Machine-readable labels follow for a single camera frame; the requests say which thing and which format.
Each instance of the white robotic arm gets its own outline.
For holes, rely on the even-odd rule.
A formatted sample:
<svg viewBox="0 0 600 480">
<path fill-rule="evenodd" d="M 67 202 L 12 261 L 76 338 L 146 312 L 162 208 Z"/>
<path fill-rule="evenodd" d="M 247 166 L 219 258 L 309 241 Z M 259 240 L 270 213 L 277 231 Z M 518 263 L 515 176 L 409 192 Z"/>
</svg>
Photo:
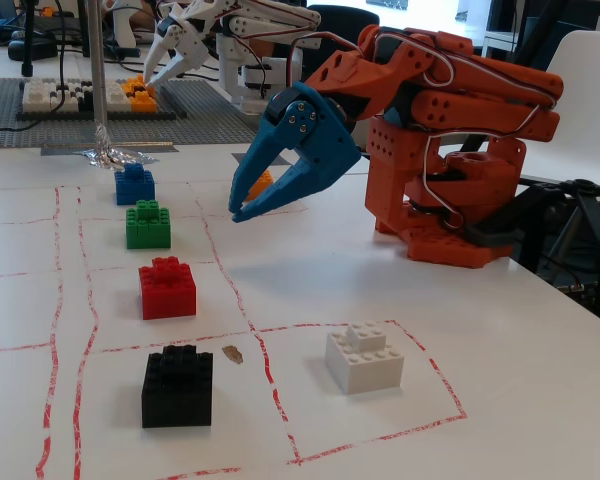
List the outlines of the white robotic arm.
<svg viewBox="0 0 600 480">
<path fill-rule="evenodd" d="M 286 58 L 258 58 L 251 39 L 289 45 L 315 31 L 320 14 L 270 0 L 194 0 L 187 8 L 161 5 L 164 16 L 145 61 L 144 80 L 155 85 L 192 68 L 198 69 L 209 52 L 205 40 L 216 31 L 220 85 L 243 111 L 260 112 L 267 99 L 285 87 Z M 297 42 L 301 48 L 319 48 L 320 39 Z M 156 76 L 153 70 L 167 50 L 176 51 Z M 300 78 L 302 52 L 295 50 L 292 77 Z"/>
</svg>

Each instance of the robotic arm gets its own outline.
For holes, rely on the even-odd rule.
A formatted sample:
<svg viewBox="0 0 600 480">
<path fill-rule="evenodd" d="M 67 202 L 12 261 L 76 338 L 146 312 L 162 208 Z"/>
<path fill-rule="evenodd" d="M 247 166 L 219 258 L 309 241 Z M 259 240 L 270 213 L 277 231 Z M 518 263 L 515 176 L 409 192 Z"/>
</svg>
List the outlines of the robotic arm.
<svg viewBox="0 0 600 480">
<path fill-rule="evenodd" d="M 441 239 L 449 230 L 466 234 L 513 199 L 525 154 L 518 139 L 553 138 L 559 116 L 551 109 L 563 84 L 556 75 L 472 53 L 471 41 L 455 35 L 367 27 L 357 49 L 335 52 L 306 84 L 295 83 L 270 101 L 234 175 L 234 221 L 328 188 L 360 159 L 351 127 L 373 117 L 365 204 L 376 228 L 399 235 L 410 243 L 412 258 L 426 261 L 475 267 L 507 254 L 486 248 L 476 256 L 471 248 L 478 247 L 469 245 L 457 260 L 459 248 L 447 255 L 456 240 Z M 440 138 L 458 133 L 491 136 L 488 151 L 443 159 Z M 297 163 L 243 205 L 283 148 L 295 149 Z M 423 240 L 414 250 L 417 238 Z M 501 242 L 509 248 L 509 240 Z"/>
<path fill-rule="evenodd" d="M 163 4 L 160 11 L 164 19 L 145 61 L 145 82 L 156 85 L 200 68 L 210 55 L 208 45 L 215 34 L 220 85 L 246 111 L 262 111 L 265 99 L 284 88 L 286 74 L 286 59 L 260 59 L 249 40 L 289 45 L 320 24 L 317 12 L 270 0 L 195 0 L 184 9 L 175 3 Z M 320 40 L 299 40 L 297 44 L 318 48 Z M 176 55 L 154 76 L 154 68 L 168 50 L 175 50 Z M 301 51 L 296 51 L 292 64 L 292 75 L 299 79 Z"/>
</svg>

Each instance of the green lego brick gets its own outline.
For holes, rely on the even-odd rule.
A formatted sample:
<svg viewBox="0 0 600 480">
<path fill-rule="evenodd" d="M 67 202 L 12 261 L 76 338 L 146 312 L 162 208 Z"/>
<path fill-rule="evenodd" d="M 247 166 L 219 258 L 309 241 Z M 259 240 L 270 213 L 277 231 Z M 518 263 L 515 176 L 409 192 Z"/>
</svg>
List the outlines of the green lego brick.
<svg viewBox="0 0 600 480">
<path fill-rule="evenodd" d="M 139 220 L 152 220 L 160 215 L 160 207 L 156 200 L 138 200 L 136 203 Z"/>
<path fill-rule="evenodd" d="M 140 200 L 127 210 L 127 248 L 171 248 L 169 209 L 155 200 Z"/>
</svg>

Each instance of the orange robotic arm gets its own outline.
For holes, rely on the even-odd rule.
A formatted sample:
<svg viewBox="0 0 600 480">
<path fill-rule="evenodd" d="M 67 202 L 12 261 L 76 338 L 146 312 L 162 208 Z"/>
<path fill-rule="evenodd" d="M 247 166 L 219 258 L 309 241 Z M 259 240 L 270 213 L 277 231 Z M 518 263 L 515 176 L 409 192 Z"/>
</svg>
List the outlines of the orange robotic arm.
<svg viewBox="0 0 600 480">
<path fill-rule="evenodd" d="M 474 56 L 469 39 L 447 33 L 371 26 L 358 44 L 306 83 L 347 120 L 373 117 L 365 204 L 376 228 L 399 235 L 414 260 L 476 268 L 509 255 L 512 238 L 476 245 L 462 233 L 514 198 L 518 139 L 553 138 L 560 77 Z M 459 133 L 490 135 L 488 151 L 440 157 L 440 138 Z"/>
</svg>

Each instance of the gray lego baseplate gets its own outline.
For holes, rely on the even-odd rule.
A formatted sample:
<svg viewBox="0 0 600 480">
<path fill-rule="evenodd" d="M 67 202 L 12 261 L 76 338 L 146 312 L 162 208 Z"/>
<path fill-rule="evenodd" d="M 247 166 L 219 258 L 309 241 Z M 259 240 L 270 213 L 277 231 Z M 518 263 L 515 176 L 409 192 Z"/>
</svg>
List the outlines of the gray lego baseplate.
<svg viewBox="0 0 600 480">
<path fill-rule="evenodd" d="M 19 78 L 0 78 L 0 128 L 23 127 L 30 122 L 16 122 L 22 111 Z M 175 120 L 111 120 L 109 133 L 116 142 L 172 142 L 174 145 L 250 143 L 258 128 L 258 118 L 245 115 L 225 100 L 213 87 L 201 80 L 175 80 L 165 87 L 187 112 L 187 118 Z M 158 107 L 173 111 L 168 103 Z M 0 132 L 2 147 L 42 147 L 48 144 L 92 143 L 91 120 L 49 120 L 24 132 Z"/>
</svg>

